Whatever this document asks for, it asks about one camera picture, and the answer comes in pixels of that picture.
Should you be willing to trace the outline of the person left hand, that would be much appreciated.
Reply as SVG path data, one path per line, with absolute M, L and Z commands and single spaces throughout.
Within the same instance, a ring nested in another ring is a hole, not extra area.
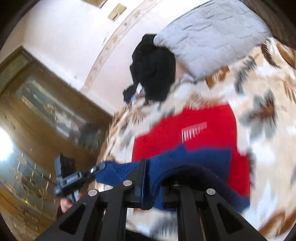
M 74 205 L 73 201 L 68 200 L 67 198 L 60 199 L 59 211 L 61 213 L 65 213 L 68 209 L 70 209 Z

